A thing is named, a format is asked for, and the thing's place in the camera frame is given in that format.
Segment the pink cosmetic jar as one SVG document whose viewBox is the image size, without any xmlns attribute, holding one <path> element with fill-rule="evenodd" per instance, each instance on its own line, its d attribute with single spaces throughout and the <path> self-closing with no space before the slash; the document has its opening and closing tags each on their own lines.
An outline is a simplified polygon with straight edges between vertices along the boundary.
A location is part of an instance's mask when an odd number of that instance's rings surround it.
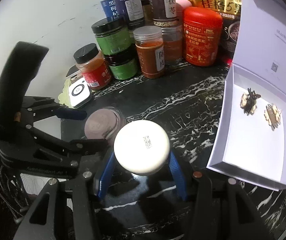
<svg viewBox="0 0 286 240">
<path fill-rule="evenodd" d="M 127 124 L 127 119 L 115 107 L 104 107 L 93 112 L 86 121 L 84 134 L 87 139 L 106 139 L 113 146 L 120 129 Z"/>
</svg>

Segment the cream white cosmetic jar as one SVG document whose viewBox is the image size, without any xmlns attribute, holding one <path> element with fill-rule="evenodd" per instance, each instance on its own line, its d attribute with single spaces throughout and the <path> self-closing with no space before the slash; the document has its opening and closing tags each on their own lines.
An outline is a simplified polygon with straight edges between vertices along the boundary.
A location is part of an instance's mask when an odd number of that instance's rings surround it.
<svg viewBox="0 0 286 240">
<path fill-rule="evenodd" d="M 114 154 L 127 171 L 140 176 L 158 172 L 166 162 L 170 142 L 157 123 L 136 120 L 120 129 L 114 140 Z"/>
</svg>

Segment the dark bow hair clip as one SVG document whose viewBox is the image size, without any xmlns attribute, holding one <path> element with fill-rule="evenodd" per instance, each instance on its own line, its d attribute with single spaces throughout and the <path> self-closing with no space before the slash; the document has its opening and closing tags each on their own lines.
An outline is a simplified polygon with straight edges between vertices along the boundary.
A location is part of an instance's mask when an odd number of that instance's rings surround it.
<svg viewBox="0 0 286 240">
<path fill-rule="evenodd" d="M 257 94 L 251 88 L 247 89 L 247 94 L 244 93 L 241 97 L 240 107 L 246 115 L 253 115 L 257 109 L 256 102 L 257 99 L 261 97 L 260 94 Z"/>
</svg>

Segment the bear charm hair clip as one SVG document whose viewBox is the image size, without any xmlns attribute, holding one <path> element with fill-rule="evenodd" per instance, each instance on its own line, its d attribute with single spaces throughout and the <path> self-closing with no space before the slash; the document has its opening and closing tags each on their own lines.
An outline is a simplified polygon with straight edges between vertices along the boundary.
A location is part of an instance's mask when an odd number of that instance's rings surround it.
<svg viewBox="0 0 286 240">
<path fill-rule="evenodd" d="M 281 113 L 282 111 L 275 104 L 266 105 L 264 117 L 273 131 L 281 124 Z"/>
</svg>

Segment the yellow flower coaster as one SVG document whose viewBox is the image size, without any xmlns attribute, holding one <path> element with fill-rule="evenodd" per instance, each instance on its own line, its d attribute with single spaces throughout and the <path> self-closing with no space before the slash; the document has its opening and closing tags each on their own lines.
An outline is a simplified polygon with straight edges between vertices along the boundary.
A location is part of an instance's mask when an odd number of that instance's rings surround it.
<svg viewBox="0 0 286 240">
<path fill-rule="evenodd" d="M 73 107 L 70 103 L 70 97 L 69 97 L 70 85 L 71 85 L 71 80 L 66 79 L 64 82 L 63 90 L 62 90 L 61 94 L 59 94 L 59 96 L 58 96 L 58 101 L 61 105 L 65 105 L 65 106 L 73 109 Z"/>
</svg>

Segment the white square mini printer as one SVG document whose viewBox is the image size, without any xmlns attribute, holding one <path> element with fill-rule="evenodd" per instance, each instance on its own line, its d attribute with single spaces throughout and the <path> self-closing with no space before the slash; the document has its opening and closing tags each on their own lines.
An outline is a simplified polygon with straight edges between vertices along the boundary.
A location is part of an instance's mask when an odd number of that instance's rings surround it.
<svg viewBox="0 0 286 240">
<path fill-rule="evenodd" d="M 69 86 L 70 104 L 73 108 L 79 108 L 93 97 L 87 82 L 82 77 Z"/>
</svg>

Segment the red label sauce jar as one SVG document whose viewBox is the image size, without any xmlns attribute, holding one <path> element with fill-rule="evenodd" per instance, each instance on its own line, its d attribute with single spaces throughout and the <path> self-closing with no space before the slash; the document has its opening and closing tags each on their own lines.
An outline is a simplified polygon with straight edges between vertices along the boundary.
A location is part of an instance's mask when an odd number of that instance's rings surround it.
<svg viewBox="0 0 286 240">
<path fill-rule="evenodd" d="M 92 90 L 102 89 L 110 83 L 112 75 L 102 52 L 95 43 L 87 44 L 78 49 L 74 53 L 74 60 L 76 67 Z"/>
</svg>

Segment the white open gift box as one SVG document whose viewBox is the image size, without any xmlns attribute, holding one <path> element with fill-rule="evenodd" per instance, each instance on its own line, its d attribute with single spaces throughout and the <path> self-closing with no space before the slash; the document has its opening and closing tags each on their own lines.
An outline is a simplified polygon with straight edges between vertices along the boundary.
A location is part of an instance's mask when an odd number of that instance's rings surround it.
<svg viewBox="0 0 286 240">
<path fill-rule="evenodd" d="M 253 115 L 240 107 L 248 88 L 261 95 Z M 274 131 L 264 117 L 272 103 L 282 111 Z M 267 189 L 286 189 L 286 0 L 242 0 L 207 168 Z"/>
</svg>

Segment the lower green jar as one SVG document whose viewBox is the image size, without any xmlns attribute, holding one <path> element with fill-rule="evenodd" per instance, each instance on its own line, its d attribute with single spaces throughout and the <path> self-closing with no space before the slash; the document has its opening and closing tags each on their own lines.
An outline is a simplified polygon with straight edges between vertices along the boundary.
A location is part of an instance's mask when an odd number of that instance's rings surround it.
<svg viewBox="0 0 286 240">
<path fill-rule="evenodd" d="M 138 71 L 136 53 L 132 47 L 116 54 L 104 55 L 104 59 L 117 80 L 130 79 Z"/>
</svg>

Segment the green jar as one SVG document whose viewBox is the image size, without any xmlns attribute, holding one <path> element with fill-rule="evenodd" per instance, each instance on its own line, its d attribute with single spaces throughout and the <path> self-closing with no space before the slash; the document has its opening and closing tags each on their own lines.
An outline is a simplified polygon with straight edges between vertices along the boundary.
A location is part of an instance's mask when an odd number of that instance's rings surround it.
<svg viewBox="0 0 286 240">
<path fill-rule="evenodd" d="M 138 71 L 136 53 L 132 47 L 116 54 L 104 55 L 104 59 L 117 80 L 130 79 Z"/>
<path fill-rule="evenodd" d="M 104 55 L 115 55 L 128 49 L 132 42 L 123 17 L 108 17 L 95 22 L 91 29 Z"/>
</svg>

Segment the upper green jar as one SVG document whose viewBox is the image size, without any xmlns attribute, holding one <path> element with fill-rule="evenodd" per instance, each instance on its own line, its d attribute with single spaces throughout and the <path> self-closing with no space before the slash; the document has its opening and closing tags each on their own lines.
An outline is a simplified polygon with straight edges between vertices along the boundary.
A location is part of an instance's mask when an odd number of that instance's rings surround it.
<svg viewBox="0 0 286 240">
<path fill-rule="evenodd" d="M 132 42 L 123 17 L 108 17 L 95 22 L 91 29 L 104 55 L 115 55 L 128 49 Z"/>
</svg>

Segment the orange powder plastic jar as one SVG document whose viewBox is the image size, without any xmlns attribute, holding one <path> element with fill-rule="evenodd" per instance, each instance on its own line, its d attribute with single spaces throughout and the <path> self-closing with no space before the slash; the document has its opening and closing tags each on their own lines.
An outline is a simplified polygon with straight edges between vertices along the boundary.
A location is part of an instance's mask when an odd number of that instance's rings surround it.
<svg viewBox="0 0 286 240">
<path fill-rule="evenodd" d="M 164 72 L 162 29 L 147 25 L 133 31 L 141 71 L 146 78 L 156 79 Z"/>
</svg>

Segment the red tea tin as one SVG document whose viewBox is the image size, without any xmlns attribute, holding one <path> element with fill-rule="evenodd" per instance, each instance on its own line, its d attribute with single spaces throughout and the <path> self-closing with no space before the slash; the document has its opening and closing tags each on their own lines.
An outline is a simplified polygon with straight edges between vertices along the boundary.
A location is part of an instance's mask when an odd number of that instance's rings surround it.
<svg viewBox="0 0 286 240">
<path fill-rule="evenodd" d="M 223 28 L 222 16 L 210 9 L 188 7 L 184 9 L 182 19 L 185 60 L 200 67 L 212 65 Z"/>
</svg>

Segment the dark herb jar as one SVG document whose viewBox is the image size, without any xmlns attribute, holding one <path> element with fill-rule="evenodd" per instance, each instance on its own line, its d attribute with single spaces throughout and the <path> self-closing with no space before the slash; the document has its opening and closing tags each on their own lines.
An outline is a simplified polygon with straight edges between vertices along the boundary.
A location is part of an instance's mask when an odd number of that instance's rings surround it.
<svg viewBox="0 0 286 240">
<path fill-rule="evenodd" d="M 178 24 L 176 0 L 149 0 L 153 23 L 158 27 L 174 27 Z"/>
</svg>

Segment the oatmeal black gold bag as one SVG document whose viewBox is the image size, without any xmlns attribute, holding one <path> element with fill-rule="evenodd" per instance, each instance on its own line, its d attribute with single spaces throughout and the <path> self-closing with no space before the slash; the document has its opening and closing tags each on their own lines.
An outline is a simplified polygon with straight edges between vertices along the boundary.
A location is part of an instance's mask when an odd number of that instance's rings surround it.
<svg viewBox="0 0 286 240">
<path fill-rule="evenodd" d="M 219 54 L 232 59 L 240 28 L 242 0 L 189 0 L 195 7 L 210 9 L 223 18 Z"/>
</svg>

